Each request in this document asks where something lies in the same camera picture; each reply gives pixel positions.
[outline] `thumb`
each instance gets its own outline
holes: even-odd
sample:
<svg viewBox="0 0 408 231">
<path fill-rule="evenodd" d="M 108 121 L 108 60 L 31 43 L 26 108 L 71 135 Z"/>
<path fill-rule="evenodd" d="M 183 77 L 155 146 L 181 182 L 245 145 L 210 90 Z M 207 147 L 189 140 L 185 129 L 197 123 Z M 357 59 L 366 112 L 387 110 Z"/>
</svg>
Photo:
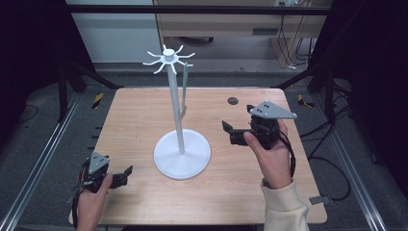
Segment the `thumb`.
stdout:
<svg viewBox="0 0 408 231">
<path fill-rule="evenodd" d="M 111 173 L 106 174 L 105 179 L 103 179 L 101 188 L 99 188 L 98 193 L 107 194 L 109 188 L 111 187 L 114 176 Z"/>
<path fill-rule="evenodd" d="M 260 155 L 262 151 L 265 150 L 259 143 L 258 139 L 256 139 L 256 137 L 252 133 L 244 132 L 243 138 L 256 156 Z"/>
</svg>

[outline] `wall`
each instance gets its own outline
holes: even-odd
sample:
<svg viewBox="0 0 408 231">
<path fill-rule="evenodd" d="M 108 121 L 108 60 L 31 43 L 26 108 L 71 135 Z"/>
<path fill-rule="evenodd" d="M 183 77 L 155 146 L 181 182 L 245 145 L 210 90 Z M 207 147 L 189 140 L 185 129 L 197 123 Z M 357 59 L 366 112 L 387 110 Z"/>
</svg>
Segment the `wall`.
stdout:
<svg viewBox="0 0 408 231">
<path fill-rule="evenodd" d="M 66 4 L 152 5 L 151 0 L 66 0 Z M 160 54 L 161 44 L 154 14 L 73 13 L 81 37 L 94 63 L 155 61 L 147 50 Z"/>
</svg>

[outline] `human hand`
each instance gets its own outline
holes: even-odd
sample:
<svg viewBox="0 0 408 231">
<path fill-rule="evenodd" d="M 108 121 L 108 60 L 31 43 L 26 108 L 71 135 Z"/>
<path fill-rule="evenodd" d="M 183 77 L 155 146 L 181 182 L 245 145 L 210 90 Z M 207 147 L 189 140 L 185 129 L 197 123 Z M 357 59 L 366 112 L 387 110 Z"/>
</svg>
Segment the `human hand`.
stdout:
<svg viewBox="0 0 408 231">
<path fill-rule="evenodd" d="M 280 131 L 288 136 L 288 127 L 282 121 L 277 119 Z M 291 184 L 290 153 L 288 147 L 278 140 L 272 145 L 271 150 L 265 150 L 256 137 L 250 133 L 243 133 L 246 143 L 255 153 L 258 159 L 261 172 L 271 189 L 277 190 Z"/>
<path fill-rule="evenodd" d="M 84 190 L 78 200 L 77 231 L 94 231 L 102 216 L 108 189 L 113 181 L 113 175 L 108 173 L 97 193 Z"/>
</svg>

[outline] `table surface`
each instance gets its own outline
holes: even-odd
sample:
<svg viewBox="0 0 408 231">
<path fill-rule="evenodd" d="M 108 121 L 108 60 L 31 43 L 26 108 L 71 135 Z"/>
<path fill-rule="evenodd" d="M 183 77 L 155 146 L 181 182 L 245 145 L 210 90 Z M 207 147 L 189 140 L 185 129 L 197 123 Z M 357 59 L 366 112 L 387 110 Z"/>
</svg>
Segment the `table surface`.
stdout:
<svg viewBox="0 0 408 231">
<path fill-rule="evenodd" d="M 228 103 L 229 97 L 239 100 Z M 187 89 L 183 128 L 203 135 L 212 150 L 207 167 L 189 180 L 170 179 L 156 168 L 153 151 L 158 140 L 175 130 L 169 88 L 120 89 L 116 92 L 95 151 L 109 155 L 109 172 L 133 165 L 127 186 L 110 190 L 101 224 L 257 224 L 265 222 L 263 178 L 247 146 L 232 145 L 221 121 L 248 129 L 246 105 L 269 100 L 287 110 L 285 94 L 277 89 Z M 294 179 L 302 201 L 309 206 L 307 221 L 327 219 L 293 120 L 285 119 L 296 157 Z"/>
</svg>

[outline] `sleeve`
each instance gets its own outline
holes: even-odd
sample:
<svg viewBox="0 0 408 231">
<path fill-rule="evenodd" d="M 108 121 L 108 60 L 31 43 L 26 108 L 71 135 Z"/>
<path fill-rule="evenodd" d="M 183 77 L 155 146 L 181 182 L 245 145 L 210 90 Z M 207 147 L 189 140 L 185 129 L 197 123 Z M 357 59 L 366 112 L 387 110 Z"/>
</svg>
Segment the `sleeve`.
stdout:
<svg viewBox="0 0 408 231">
<path fill-rule="evenodd" d="M 298 197 L 294 181 L 287 187 L 272 190 L 261 185 L 266 206 L 265 231 L 309 230 L 306 222 L 309 208 Z"/>
</svg>

